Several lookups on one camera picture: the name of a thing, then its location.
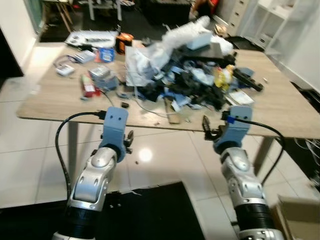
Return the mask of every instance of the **cardboard box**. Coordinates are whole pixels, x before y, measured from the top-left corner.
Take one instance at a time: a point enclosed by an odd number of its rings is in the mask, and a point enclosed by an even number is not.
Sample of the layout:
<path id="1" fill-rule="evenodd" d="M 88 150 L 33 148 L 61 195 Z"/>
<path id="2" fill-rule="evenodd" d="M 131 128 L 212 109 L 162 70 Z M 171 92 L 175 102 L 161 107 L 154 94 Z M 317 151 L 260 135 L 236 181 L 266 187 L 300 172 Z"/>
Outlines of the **cardboard box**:
<path id="1" fill-rule="evenodd" d="M 279 196 L 272 212 L 287 240 L 320 240 L 320 201 Z"/>

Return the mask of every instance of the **person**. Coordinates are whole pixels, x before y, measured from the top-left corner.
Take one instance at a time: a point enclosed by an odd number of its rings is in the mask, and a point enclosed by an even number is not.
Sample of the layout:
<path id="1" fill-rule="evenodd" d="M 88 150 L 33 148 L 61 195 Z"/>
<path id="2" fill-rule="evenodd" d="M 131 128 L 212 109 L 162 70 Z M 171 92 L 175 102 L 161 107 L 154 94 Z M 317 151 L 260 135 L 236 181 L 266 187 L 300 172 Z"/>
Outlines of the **person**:
<path id="1" fill-rule="evenodd" d="M 189 20 L 193 21 L 198 16 L 209 16 L 215 13 L 219 0 L 196 0 L 190 9 Z"/>

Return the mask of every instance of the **wooden table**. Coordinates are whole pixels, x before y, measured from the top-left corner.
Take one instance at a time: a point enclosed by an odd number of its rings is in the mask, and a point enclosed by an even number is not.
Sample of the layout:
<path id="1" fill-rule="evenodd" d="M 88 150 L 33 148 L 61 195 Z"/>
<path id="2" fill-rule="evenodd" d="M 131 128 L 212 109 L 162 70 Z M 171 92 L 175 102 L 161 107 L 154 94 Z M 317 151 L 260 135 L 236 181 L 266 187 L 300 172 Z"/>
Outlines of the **wooden table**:
<path id="1" fill-rule="evenodd" d="M 60 55 L 73 55 L 75 52 L 74 49 L 66 47 Z M 246 89 L 246 93 L 255 101 L 252 120 L 279 130 L 287 138 L 320 139 L 320 115 L 273 63 L 262 52 L 248 50 L 238 50 L 237 52 L 237 66 L 254 70 L 254 79 L 264 85 L 262 92 Z M 94 62 L 83 65 L 70 64 L 76 68 L 76 72 L 71 77 L 58 76 L 52 66 L 39 82 L 40 91 L 26 99 L 18 109 L 17 116 L 23 119 L 63 121 L 76 113 L 95 112 L 110 107 L 111 104 L 103 95 L 89 101 L 80 100 L 82 96 L 80 75 L 98 64 Z M 117 56 L 113 63 L 103 64 L 107 64 L 114 70 L 121 80 L 124 79 L 123 56 Z M 263 81 L 263 78 L 268 80 L 268 84 Z M 120 107 L 121 102 L 130 104 L 127 126 L 202 131 L 203 115 L 209 117 L 212 128 L 222 124 L 221 112 L 210 111 L 208 108 L 191 110 L 187 106 L 181 111 L 181 124 L 169 124 L 166 118 L 141 109 L 133 99 L 124 101 L 118 98 L 114 91 L 109 92 L 108 95 L 116 107 Z M 149 110 L 165 112 L 163 100 L 159 100 L 157 103 L 146 101 L 142 105 Z M 87 115 L 69 122 L 68 157 L 71 175 L 76 169 L 78 123 L 103 124 L 103 121 L 96 116 Z M 264 137 L 254 161 L 255 172 L 258 173 L 276 135 L 268 129 L 254 125 L 251 126 L 248 134 Z"/>

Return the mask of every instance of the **white tile floor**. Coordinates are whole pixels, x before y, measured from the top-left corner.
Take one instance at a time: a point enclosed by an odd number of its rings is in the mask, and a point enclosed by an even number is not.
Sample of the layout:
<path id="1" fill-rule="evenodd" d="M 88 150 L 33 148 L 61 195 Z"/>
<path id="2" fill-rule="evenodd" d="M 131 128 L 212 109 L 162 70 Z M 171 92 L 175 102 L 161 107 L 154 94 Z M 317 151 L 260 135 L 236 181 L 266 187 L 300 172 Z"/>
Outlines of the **white tile floor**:
<path id="1" fill-rule="evenodd" d="M 37 82 L 62 47 L 62 43 L 39 43 L 26 75 L 8 79 L 0 92 L 0 208 L 65 198 L 64 177 L 54 148 L 59 123 L 16 117 L 17 108 L 37 88 Z M 212 143 L 204 141 L 199 132 L 130 129 L 135 131 L 133 154 L 117 165 L 109 190 L 128 192 L 183 181 L 205 237 L 237 239 L 230 224 L 236 215 Z M 101 133 L 100 125 L 80 125 L 79 161 L 85 161 L 99 145 Z M 261 137 L 244 139 L 243 148 L 250 160 L 254 159 L 260 142 Z M 60 145 L 67 160 L 66 129 L 61 132 Z M 264 177 L 279 150 L 275 142 L 259 179 Z M 266 182 L 265 193 L 270 205 L 277 202 L 278 194 L 320 200 L 320 194 L 287 153 Z"/>

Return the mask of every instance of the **silver robot arm segment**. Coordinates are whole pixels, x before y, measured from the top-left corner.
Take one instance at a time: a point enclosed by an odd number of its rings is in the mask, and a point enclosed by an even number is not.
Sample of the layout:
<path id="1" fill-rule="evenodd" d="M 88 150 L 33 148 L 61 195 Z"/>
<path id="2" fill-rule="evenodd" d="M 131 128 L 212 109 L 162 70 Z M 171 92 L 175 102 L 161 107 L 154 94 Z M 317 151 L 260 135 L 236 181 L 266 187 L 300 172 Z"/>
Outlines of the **silver robot arm segment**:
<path id="1" fill-rule="evenodd" d="M 126 153 L 132 152 L 129 147 L 133 142 L 133 131 L 124 138 L 127 118 L 127 110 L 108 108 L 102 142 L 77 178 L 60 229 L 52 240 L 95 239 L 95 225 L 103 209 L 116 164 L 124 159 Z"/>
<path id="2" fill-rule="evenodd" d="M 209 119 L 203 117 L 205 139 L 213 141 L 214 150 L 220 154 L 221 170 L 225 177 L 240 228 L 240 240 L 284 240 L 281 231 L 275 228 L 263 187 L 254 174 L 254 169 L 242 139 L 249 124 L 229 121 L 228 117 L 250 120 L 250 107 L 232 106 L 222 114 L 226 125 L 211 131 Z"/>

